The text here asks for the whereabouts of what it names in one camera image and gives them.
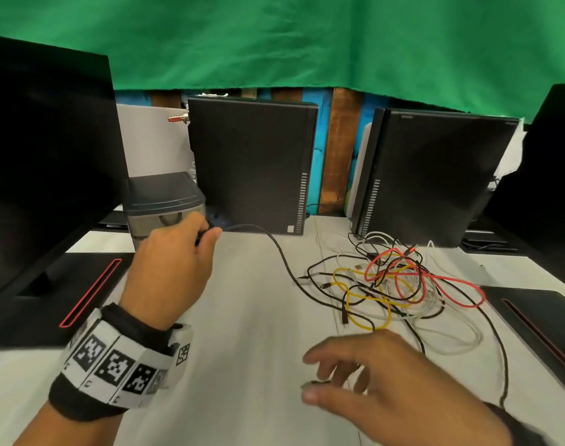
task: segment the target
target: table surface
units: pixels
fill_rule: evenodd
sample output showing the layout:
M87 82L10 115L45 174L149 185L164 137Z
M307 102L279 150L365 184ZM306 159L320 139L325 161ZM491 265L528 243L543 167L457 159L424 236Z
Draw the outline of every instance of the table surface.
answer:
M348 220L313 216L302 237L277 236L296 276L308 265L350 250ZM317 241L317 236L325 239ZM70 251L133 251L128 234L90 232ZM525 257L465 254L437 249L427 267L477 284L554 290L565 285ZM326 270L335 269L333 260ZM123 281L109 300L118 300ZM565 445L565 389L492 307L487 314L498 330L510 363L506 407L520 420ZM344 327L331 308L309 300L289 278L271 240L261 234L223 233L214 256L214 274L204 295L182 318L194 328L194 345L182 381L159 391L147 409L127 412L116 445L367 445L348 422L300 400L300 386L315 377L301 363L310 346L325 337L359 332ZM501 354L486 320L467 312L485 339L474 351L428 356L485 401L497 402L502 388ZM450 316L431 328L458 333ZM400 322L391 329L414 343ZM60 351L0 352L0 446L10 445L45 402L59 371Z

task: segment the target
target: black computer tower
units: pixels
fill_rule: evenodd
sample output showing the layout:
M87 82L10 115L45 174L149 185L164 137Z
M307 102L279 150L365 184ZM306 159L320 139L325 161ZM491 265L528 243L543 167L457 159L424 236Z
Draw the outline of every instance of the black computer tower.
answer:
M232 97L188 101L189 141L209 221L302 235L317 105Z
M377 109L351 230L457 247L518 125L465 113Z

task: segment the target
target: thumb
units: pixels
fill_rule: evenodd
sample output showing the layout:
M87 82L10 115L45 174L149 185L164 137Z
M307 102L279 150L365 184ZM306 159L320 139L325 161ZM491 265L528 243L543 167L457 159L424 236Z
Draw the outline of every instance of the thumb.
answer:
M197 253L202 266L212 270L212 257L214 256L214 247L216 241L220 237L222 229L218 227L211 228L202 236L198 244Z
M375 423L377 406L375 399L370 396L355 394L333 385L309 385L303 390L301 398L307 405L316 405L351 421L364 432L371 428L371 422Z

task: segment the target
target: green cloth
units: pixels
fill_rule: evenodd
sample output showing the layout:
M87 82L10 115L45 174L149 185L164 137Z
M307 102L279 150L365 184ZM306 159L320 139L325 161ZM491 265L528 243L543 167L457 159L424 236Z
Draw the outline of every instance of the green cloth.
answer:
M532 118L565 0L0 0L0 35L107 54L116 89L349 87Z

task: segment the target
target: gray lid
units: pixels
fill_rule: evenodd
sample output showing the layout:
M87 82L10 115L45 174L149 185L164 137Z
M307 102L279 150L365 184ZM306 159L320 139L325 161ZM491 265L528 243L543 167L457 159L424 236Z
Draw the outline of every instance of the gray lid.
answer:
M187 172L131 177L123 185L123 211L128 216L182 211L204 203L204 194Z

